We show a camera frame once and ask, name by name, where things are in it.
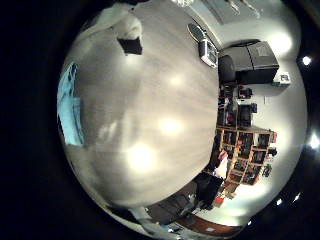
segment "white wall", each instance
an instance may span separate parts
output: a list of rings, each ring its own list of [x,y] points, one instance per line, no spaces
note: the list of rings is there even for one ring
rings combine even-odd
[[[250,1],[261,11],[257,19],[250,12],[242,11],[237,17],[227,4],[220,3],[216,18],[201,1],[187,11],[198,23],[212,31],[210,36],[219,49],[234,41],[260,39],[268,41],[274,51],[281,72],[289,72],[292,84],[287,88],[271,85],[251,85],[253,102],[258,104],[254,125],[278,133],[278,155],[272,163],[268,178],[254,186],[241,185],[233,200],[225,199],[220,208],[206,211],[199,216],[219,224],[245,225],[250,217],[264,208],[290,178],[304,144],[307,127],[306,96],[303,80],[295,62],[300,47],[300,26],[293,13],[279,0]]]

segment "light fixture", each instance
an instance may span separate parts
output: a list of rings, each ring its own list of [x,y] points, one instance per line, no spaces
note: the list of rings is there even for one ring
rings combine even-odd
[[[154,164],[153,151],[144,144],[135,145],[128,153],[131,166],[138,171],[150,169]]]
[[[298,200],[299,200],[299,198],[300,198],[300,194],[301,194],[301,193],[299,193],[299,194],[294,198],[293,202],[295,202],[295,201],[298,201]]]
[[[279,206],[281,203],[282,203],[282,199],[279,198],[278,201],[277,201],[277,206]]]
[[[319,141],[319,138],[317,137],[317,135],[314,133],[312,134],[311,136],[311,140],[309,142],[309,145],[312,149],[316,149],[319,147],[320,145],[320,141]]]
[[[312,59],[308,56],[302,58],[302,62],[304,65],[308,66],[311,63]]]
[[[160,129],[162,133],[174,136],[181,132],[182,125],[175,119],[167,118],[160,121]]]

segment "fisheye lens view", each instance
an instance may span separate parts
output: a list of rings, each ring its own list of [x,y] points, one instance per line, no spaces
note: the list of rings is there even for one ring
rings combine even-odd
[[[320,199],[318,7],[124,0],[86,15],[54,89],[75,185],[141,239],[290,239]]]

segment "wooden bookshelf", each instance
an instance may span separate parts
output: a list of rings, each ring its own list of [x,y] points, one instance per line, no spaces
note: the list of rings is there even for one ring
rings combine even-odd
[[[274,132],[266,129],[218,127],[220,151],[226,150],[231,159],[227,182],[254,185],[263,169]]]

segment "recessed light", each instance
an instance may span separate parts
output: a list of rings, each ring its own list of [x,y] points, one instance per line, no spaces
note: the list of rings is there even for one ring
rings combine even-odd
[[[320,145],[320,140],[319,140],[319,138],[317,137],[316,134],[312,134],[311,140],[310,140],[310,142],[309,142],[309,145],[310,145],[310,147],[313,148],[313,149],[316,149],[316,148],[319,147],[319,145]]]
[[[308,56],[305,56],[305,57],[302,58],[302,62],[306,66],[308,66],[311,63],[311,61],[312,61],[311,58],[308,57]]]
[[[299,198],[300,198],[300,194],[301,194],[301,193],[299,193],[299,194],[294,198],[293,202],[295,202],[295,201],[298,201],[298,200],[299,200]]]
[[[277,206],[279,206],[281,203],[282,203],[282,199],[279,198],[278,201],[277,201]]]

